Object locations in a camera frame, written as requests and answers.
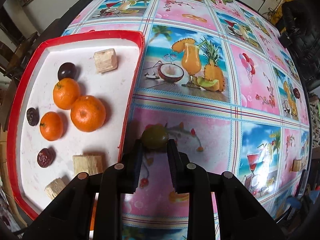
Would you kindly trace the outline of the red rimmed white tray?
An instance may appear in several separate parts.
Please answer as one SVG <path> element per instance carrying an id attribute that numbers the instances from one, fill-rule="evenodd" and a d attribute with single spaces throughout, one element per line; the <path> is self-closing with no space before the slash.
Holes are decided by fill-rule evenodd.
<path id="1" fill-rule="evenodd" d="M 73 160 L 115 164 L 145 38 L 140 31 L 89 31 L 49 39 L 35 50 L 13 100 L 7 165 L 14 199 L 35 219 L 45 188 L 75 175 Z"/>

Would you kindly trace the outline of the dark red date in tray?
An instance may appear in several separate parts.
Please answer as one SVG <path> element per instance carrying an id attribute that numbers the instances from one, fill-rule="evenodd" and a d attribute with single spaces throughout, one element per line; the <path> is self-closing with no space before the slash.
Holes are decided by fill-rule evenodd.
<path id="1" fill-rule="evenodd" d="M 30 107 L 26 113 L 27 121 L 30 126 L 36 126 L 39 123 L 39 111 L 33 107 Z"/>

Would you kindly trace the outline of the dark date far right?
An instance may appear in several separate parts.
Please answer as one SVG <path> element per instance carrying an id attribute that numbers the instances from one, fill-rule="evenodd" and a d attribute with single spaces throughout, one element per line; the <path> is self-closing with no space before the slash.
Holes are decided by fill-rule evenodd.
<path id="1" fill-rule="evenodd" d="M 293 93 L 294 93 L 295 98 L 300 99 L 300 92 L 299 92 L 298 88 L 294 88 Z"/>

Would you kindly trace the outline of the person in black jacket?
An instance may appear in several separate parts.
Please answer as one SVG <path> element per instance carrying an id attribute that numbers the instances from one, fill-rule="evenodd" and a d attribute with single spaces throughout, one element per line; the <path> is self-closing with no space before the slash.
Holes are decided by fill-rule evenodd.
<path id="1" fill-rule="evenodd" d="M 298 0 L 281 5 L 282 19 L 291 57 L 305 80 L 308 90 L 319 86 L 319 25 L 313 21 L 303 3 Z"/>

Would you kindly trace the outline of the colourful fruit print tablecloth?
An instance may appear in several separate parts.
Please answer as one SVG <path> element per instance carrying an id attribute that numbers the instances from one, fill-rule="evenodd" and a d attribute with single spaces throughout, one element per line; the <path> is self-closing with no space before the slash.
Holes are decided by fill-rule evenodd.
<path id="1" fill-rule="evenodd" d="M 238 0 L 215 2 L 80 0 L 63 34 L 142 32 L 127 141 L 160 125 L 193 164 L 234 174 L 244 193 L 212 193 L 216 239 L 287 239 L 274 200 L 310 170 L 308 97 L 279 31 Z"/>

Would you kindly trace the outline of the beige sugarcane chunk front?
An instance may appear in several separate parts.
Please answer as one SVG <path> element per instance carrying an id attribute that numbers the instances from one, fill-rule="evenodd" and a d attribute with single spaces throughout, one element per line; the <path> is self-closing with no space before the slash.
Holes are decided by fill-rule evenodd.
<path id="1" fill-rule="evenodd" d="M 74 155 L 74 175 L 86 172 L 90 176 L 103 173 L 103 160 L 100 155 Z"/>

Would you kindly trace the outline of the beige sugarcane chunk in tray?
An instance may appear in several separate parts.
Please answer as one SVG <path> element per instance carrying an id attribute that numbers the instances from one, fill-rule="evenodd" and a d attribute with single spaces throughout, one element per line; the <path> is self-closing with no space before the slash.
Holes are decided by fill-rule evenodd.
<path id="1" fill-rule="evenodd" d="M 97 51 L 93 58 L 98 73 L 105 73 L 118 68 L 117 55 L 113 48 Z"/>

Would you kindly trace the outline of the green grape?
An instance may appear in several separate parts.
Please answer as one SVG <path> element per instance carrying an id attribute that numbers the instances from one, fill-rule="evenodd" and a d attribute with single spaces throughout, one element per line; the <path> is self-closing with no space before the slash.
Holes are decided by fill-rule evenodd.
<path id="1" fill-rule="evenodd" d="M 152 125 L 142 133 L 141 140 L 146 148 L 156 150 L 167 144 L 169 135 L 165 127 Z"/>

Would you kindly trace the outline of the orange tangerine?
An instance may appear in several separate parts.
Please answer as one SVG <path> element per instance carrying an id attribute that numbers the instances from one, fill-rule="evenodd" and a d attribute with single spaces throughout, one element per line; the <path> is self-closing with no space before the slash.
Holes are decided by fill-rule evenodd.
<path id="1" fill-rule="evenodd" d="M 40 121 L 40 133 L 44 139 L 55 141 L 63 135 L 63 122 L 55 112 L 47 112 Z"/>
<path id="2" fill-rule="evenodd" d="M 79 84 L 75 80 L 67 77 L 60 80 L 54 86 L 53 100 L 58 108 L 69 110 L 80 94 Z"/>
<path id="3" fill-rule="evenodd" d="M 103 126 L 105 119 L 105 106 L 95 96 L 80 96 L 71 107 L 71 121 L 82 132 L 93 132 L 99 129 Z"/>

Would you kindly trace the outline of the beige sugarcane chunk small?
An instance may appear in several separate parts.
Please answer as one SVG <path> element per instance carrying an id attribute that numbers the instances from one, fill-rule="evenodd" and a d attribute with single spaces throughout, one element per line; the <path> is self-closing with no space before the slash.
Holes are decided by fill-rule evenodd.
<path id="1" fill-rule="evenodd" d="M 64 188 L 66 187 L 65 183 L 61 178 L 57 178 L 49 183 L 44 191 L 46 195 L 53 200 Z"/>

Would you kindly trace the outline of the dark date near tray corner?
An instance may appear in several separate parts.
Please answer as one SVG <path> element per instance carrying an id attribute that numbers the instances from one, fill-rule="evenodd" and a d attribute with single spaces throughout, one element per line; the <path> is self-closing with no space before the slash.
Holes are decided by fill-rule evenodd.
<path id="1" fill-rule="evenodd" d="M 55 152 L 49 148 L 43 148 L 37 155 L 37 163 L 42 168 L 47 168 L 55 159 Z"/>

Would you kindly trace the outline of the dark plum in tray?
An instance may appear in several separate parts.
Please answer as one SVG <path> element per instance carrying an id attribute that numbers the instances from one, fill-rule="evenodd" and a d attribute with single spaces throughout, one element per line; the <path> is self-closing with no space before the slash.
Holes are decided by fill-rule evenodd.
<path id="1" fill-rule="evenodd" d="M 65 62 L 61 64 L 57 72 L 57 78 L 59 81 L 65 78 L 75 79 L 75 76 L 76 76 L 75 64 L 71 62 Z"/>

